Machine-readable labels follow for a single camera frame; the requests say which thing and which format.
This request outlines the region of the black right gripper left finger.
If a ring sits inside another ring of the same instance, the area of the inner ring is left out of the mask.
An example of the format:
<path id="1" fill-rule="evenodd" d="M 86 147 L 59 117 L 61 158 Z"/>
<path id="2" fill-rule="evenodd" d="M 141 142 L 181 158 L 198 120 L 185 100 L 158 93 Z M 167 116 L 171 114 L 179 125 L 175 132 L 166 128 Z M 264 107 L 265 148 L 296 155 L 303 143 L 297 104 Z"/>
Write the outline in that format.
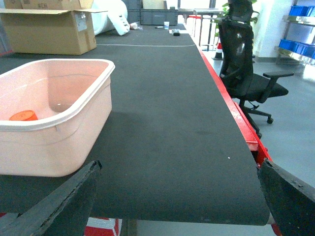
<path id="1" fill-rule="evenodd" d="M 92 161 L 22 214 L 0 220 L 2 236 L 82 236 L 95 202 L 102 165 Z"/>

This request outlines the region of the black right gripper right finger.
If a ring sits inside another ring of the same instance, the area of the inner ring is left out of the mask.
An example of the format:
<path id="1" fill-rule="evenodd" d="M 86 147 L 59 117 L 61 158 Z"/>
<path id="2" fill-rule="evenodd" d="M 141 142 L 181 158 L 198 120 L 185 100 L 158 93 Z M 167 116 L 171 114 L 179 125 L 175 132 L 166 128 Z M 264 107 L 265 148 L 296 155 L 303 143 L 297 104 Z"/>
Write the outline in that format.
<path id="1" fill-rule="evenodd" d="M 267 206 L 283 236 L 315 234 L 315 188 L 265 159 L 257 169 Z"/>

